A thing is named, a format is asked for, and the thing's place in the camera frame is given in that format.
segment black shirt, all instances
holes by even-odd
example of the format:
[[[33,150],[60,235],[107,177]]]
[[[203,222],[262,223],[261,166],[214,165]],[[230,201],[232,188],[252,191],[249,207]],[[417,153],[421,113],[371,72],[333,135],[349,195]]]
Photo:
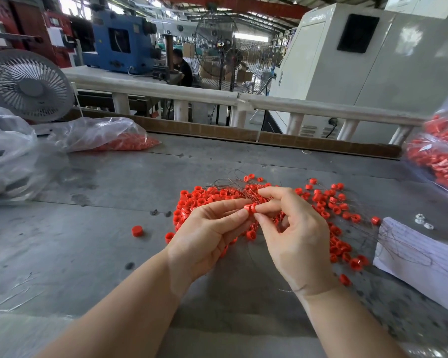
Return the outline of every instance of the black shirt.
[[[182,86],[192,86],[192,70],[189,64],[183,60],[179,66],[179,71],[184,74],[184,78],[181,80]]]

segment guardrail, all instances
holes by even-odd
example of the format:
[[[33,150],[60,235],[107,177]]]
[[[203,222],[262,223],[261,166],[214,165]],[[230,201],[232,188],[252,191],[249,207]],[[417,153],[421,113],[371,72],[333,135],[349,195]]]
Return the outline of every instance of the guardrail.
[[[299,135],[305,114],[322,117],[341,118],[345,122],[337,137],[350,141],[360,121],[397,125],[398,128],[389,144],[402,145],[414,127],[424,123],[424,117],[416,114],[390,111],[385,109],[356,107],[297,99],[277,98],[256,94],[244,94],[231,91],[189,88],[146,81],[128,80],[103,76],[78,75],[65,73],[69,81],[79,89],[107,91],[112,93],[117,113],[130,114],[128,95],[157,97],[174,100],[174,118],[187,122],[188,102],[203,102],[231,106],[230,126],[244,127],[248,111],[255,109],[289,112],[290,119],[285,134]]]

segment person's right hand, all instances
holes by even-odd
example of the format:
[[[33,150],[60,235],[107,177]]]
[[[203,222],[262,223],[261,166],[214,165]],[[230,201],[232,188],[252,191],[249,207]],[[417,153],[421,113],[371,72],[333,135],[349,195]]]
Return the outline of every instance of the person's right hand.
[[[270,256],[294,292],[317,295],[332,289],[337,281],[329,259],[329,228],[325,219],[293,189],[266,187],[259,191],[269,202],[256,206]],[[266,215],[286,214],[279,232]]]

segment gray fan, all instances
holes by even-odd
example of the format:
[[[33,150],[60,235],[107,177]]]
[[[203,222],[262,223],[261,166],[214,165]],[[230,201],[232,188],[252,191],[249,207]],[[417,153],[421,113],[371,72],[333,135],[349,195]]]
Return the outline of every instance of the gray fan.
[[[0,107],[35,122],[50,122],[73,107],[73,89],[51,61],[26,50],[0,51]]]

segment seated worker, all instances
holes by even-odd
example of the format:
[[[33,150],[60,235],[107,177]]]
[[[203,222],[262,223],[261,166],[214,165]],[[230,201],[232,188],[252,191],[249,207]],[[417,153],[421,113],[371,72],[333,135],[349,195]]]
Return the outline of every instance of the seated worker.
[[[154,357],[187,289],[212,269],[225,246],[254,219],[329,358],[407,357],[358,297],[334,277],[326,220],[291,188],[258,192],[271,200],[257,205],[253,215],[243,208],[250,199],[194,209],[163,250],[70,324],[37,358]],[[281,211],[286,217],[278,230],[269,216]],[[303,352],[302,357],[310,355]]]
[[[182,72],[182,86],[192,86],[192,70],[189,64],[182,58],[182,50],[174,49],[172,51],[172,60],[174,62],[174,69]]]

